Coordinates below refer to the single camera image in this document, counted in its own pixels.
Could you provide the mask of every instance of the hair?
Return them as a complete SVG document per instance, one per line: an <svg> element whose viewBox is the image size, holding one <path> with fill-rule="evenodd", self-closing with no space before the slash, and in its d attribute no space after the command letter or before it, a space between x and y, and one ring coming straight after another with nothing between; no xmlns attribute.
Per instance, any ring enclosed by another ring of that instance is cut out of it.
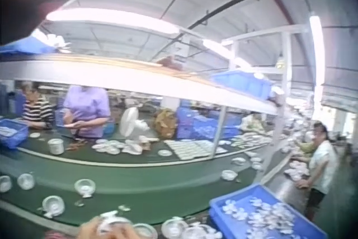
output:
<svg viewBox="0 0 358 239"><path fill-rule="evenodd" d="M313 127L314 127L314 128L320 128L321 131L322 131L322 133L324 133L324 134L326 135L325 140L327 140L327 141L329 141L329 142L332 142L332 141L330 140L330 138L329 138L329 135L328 135L328 129L327 129L327 127L326 127L323 123L321 123L320 121L318 121L318 122L314 123Z"/></svg>
<svg viewBox="0 0 358 239"><path fill-rule="evenodd" d="M21 90L22 90L23 93L25 93L26 91L38 92L39 91L39 86L40 86L40 84L38 82L23 83L21 85Z"/></svg>

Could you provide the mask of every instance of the striped shirt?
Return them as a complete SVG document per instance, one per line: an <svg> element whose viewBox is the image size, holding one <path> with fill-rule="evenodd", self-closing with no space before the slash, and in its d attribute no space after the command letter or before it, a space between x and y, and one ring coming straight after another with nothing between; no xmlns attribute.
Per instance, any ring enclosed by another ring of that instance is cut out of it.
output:
<svg viewBox="0 0 358 239"><path fill-rule="evenodd" d="M45 123L46 129L51 129L54 121L52 106L43 97L40 97L33 105L26 101L22 118L37 123Z"/></svg>

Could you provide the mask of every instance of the ceiling light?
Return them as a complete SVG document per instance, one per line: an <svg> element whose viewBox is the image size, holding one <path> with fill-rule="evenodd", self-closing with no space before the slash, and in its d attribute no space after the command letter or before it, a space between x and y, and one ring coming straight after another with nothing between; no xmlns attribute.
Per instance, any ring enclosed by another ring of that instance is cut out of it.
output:
<svg viewBox="0 0 358 239"><path fill-rule="evenodd" d="M326 53L324 51L324 40L321 20L318 16L311 16L309 24L313 37L315 56L315 83L317 86L324 84L326 71Z"/></svg>
<svg viewBox="0 0 358 239"><path fill-rule="evenodd" d="M106 10L101 8L71 8L49 13L46 17L49 21L92 21L104 24L126 25L150 29L165 34L179 34L177 26L133 12Z"/></svg>
<svg viewBox="0 0 358 239"><path fill-rule="evenodd" d="M207 47L209 50L212 50L213 52L219 54L220 56L231 60L234 58L234 54L232 51L228 50L227 48L223 47L220 43L217 43L215 41L204 39L202 41L203 46Z"/></svg>

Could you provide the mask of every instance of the purple shirt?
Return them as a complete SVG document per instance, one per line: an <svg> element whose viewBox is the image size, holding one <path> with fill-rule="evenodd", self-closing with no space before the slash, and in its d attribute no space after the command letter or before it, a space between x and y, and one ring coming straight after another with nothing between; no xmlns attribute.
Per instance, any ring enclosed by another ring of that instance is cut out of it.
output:
<svg viewBox="0 0 358 239"><path fill-rule="evenodd" d="M108 94L103 88L82 88L82 86L71 85L63 106L71 111L75 121L89 121L111 116ZM78 135L89 138L102 137L103 126L80 130Z"/></svg>

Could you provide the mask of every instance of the black pants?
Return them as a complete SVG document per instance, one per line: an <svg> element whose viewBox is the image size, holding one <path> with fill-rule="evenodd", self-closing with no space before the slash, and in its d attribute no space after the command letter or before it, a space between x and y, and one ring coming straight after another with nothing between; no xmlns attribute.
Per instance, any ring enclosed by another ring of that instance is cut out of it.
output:
<svg viewBox="0 0 358 239"><path fill-rule="evenodd" d="M324 196L326 195L319 190L311 189L311 191L309 192L306 208L319 209L319 205L322 202Z"/></svg>

